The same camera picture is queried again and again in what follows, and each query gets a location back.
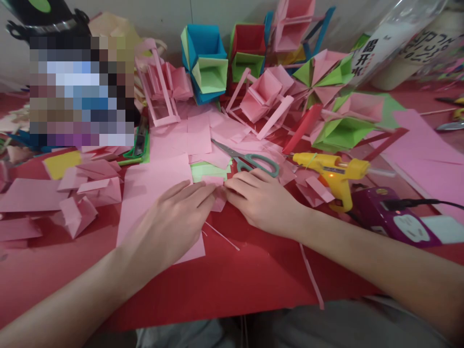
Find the yellow glue gun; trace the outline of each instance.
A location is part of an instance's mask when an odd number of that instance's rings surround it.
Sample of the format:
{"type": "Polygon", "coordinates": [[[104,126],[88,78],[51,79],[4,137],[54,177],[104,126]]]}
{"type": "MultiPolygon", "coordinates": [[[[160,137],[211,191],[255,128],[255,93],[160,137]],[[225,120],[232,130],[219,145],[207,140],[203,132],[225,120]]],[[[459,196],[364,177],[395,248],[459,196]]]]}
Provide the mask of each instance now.
{"type": "Polygon", "coordinates": [[[308,152],[294,154],[292,159],[302,167],[315,170],[325,179],[335,197],[329,207],[338,213],[345,213],[353,207],[348,180],[362,179],[370,167],[368,161],[360,159],[346,163],[340,156],[308,152]]]}

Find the power cord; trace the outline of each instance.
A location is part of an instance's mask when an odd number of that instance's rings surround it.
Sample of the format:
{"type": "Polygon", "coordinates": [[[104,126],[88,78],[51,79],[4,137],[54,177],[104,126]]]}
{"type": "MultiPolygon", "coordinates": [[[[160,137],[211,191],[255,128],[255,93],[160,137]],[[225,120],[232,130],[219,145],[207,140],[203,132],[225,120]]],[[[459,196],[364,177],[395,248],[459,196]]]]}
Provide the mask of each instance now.
{"type": "Polygon", "coordinates": [[[440,201],[438,199],[419,199],[419,200],[413,200],[413,199],[402,199],[402,200],[386,200],[383,201],[383,204],[385,207],[390,210],[405,210],[406,208],[412,208],[416,207],[418,205],[422,204],[448,204],[455,206],[457,208],[461,208],[464,210],[464,206],[452,202],[445,202],[445,201],[440,201]]]}

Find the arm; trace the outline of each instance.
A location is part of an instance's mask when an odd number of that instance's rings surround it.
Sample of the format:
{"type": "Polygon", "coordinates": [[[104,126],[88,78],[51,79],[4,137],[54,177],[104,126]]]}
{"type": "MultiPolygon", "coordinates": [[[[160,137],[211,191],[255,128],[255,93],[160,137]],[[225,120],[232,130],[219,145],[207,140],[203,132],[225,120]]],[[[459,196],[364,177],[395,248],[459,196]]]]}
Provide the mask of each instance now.
{"type": "Polygon", "coordinates": [[[307,208],[263,171],[240,172],[225,186],[228,200],[251,225],[294,239],[362,276],[448,339],[464,338],[464,267],[307,208]]]}
{"type": "Polygon", "coordinates": [[[123,245],[6,326],[0,348],[81,347],[113,311],[200,237],[215,187],[188,184],[167,190],[123,245]]]}

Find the red table surface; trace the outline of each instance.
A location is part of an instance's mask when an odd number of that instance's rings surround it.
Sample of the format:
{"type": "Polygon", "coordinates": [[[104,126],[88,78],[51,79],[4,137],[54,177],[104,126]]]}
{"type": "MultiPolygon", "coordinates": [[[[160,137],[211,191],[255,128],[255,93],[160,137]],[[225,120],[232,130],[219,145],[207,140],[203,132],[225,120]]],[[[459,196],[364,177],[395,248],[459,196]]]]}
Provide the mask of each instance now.
{"type": "MultiPolygon", "coordinates": [[[[434,97],[462,92],[399,89],[392,95],[403,106],[425,112],[449,108],[446,104],[435,102],[434,97]]],[[[449,113],[426,117],[432,126],[444,123],[448,118],[449,113]]],[[[444,138],[462,151],[462,133],[448,133],[444,138]]],[[[298,150],[304,150],[304,142],[299,146],[302,149],[298,150]]],[[[41,163],[44,158],[15,168],[13,177],[48,179],[41,163]]],[[[381,158],[375,159],[373,165],[389,168],[381,158]]],[[[377,185],[390,186],[401,192],[402,198],[419,197],[399,177],[375,180],[377,185]]],[[[304,202],[294,182],[286,187],[296,199],[304,202]]],[[[120,204],[97,208],[98,218],[75,240],[71,240],[63,227],[60,212],[38,219],[43,237],[32,240],[29,249],[9,253],[0,262],[0,328],[112,250],[116,245],[120,209],[120,204]]],[[[321,210],[331,213],[326,206],[321,210]]],[[[420,216],[436,213],[427,206],[418,207],[415,212],[420,216]]],[[[104,329],[123,331],[317,303],[296,242],[251,227],[229,203],[222,213],[211,213],[207,221],[237,244],[241,251],[236,251],[205,225],[203,230],[208,235],[203,236],[206,257],[174,265],[154,278],[107,320],[104,329]]],[[[464,244],[435,247],[428,251],[464,265],[464,244]]],[[[306,254],[325,301],[379,293],[367,281],[320,254],[309,249],[306,254]]]]}

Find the white wall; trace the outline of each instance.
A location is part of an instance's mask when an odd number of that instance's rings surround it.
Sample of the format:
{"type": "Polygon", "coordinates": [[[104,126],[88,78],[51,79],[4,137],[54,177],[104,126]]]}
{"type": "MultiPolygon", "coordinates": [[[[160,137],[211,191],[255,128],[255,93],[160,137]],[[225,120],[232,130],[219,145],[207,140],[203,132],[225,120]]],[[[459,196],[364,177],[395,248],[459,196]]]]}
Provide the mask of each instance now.
{"type": "MultiPolygon", "coordinates": [[[[348,50],[364,27],[398,0],[319,0],[316,15],[323,15],[331,6],[337,6],[323,48],[348,50]]],[[[277,0],[67,0],[89,17],[109,11],[128,18],[141,36],[162,39],[168,45],[164,58],[180,65],[180,33],[188,23],[219,26],[224,46],[229,46],[230,31],[236,22],[261,23],[268,11],[277,6],[277,0]]],[[[3,6],[0,7],[0,25],[10,19],[18,23],[3,6]]],[[[5,30],[0,30],[0,92],[11,90],[5,80],[25,85],[29,81],[29,47],[5,30]]]]}

